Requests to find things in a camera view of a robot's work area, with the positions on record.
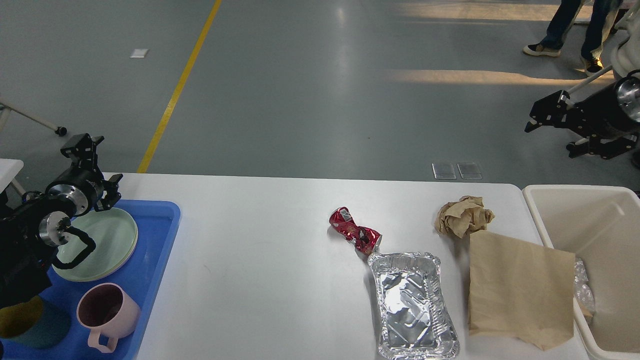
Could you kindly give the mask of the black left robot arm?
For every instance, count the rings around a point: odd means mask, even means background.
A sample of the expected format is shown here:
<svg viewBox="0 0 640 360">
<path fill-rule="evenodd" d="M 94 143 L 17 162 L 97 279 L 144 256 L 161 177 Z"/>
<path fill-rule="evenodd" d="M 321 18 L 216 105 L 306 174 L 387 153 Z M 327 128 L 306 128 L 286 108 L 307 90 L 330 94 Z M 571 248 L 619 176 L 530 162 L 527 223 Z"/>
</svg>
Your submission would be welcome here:
<svg viewBox="0 0 640 360">
<path fill-rule="evenodd" d="M 121 199 L 121 174 L 105 178 L 98 166 L 103 136 L 77 134 L 61 148 L 71 165 L 45 191 L 28 191 L 0 222 L 0 305 L 28 302 L 51 286 L 48 269 L 73 269 L 96 249 L 72 219 L 112 209 Z"/>
</svg>

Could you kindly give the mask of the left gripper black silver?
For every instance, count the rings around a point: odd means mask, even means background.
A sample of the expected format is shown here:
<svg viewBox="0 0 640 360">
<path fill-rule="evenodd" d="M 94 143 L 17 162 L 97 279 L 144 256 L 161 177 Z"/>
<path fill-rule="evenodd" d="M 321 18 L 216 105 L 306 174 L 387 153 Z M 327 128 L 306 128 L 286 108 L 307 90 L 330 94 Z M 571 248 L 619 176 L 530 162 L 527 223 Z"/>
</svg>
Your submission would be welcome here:
<svg viewBox="0 0 640 360">
<path fill-rule="evenodd" d="M 71 159 L 71 167 L 46 187 L 45 194 L 73 203 L 74 217 L 86 215 L 93 207 L 96 212 L 111 210 L 122 198 L 119 182 L 123 173 L 107 180 L 98 166 L 97 148 L 104 139 L 76 134 L 60 148 Z"/>
</svg>

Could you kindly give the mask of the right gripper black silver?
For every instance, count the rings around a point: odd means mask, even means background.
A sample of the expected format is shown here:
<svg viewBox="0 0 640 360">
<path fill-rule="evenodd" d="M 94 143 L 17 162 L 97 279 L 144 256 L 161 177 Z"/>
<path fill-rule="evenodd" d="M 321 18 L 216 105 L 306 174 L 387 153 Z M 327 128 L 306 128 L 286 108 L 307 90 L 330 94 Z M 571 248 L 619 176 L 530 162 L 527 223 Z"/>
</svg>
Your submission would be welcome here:
<svg viewBox="0 0 640 360">
<path fill-rule="evenodd" d="M 630 134 L 640 129 L 639 98 L 638 75 L 622 77 L 581 101 L 571 100 L 569 92 L 560 89 L 534 102 L 524 132 L 552 126 L 585 135 L 587 123 L 600 137 L 569 142 L 566 145 L 569 157 L 594 155 L 609 160 L 633 150 L 638 144 L 638 135 Z"/>
</svg>

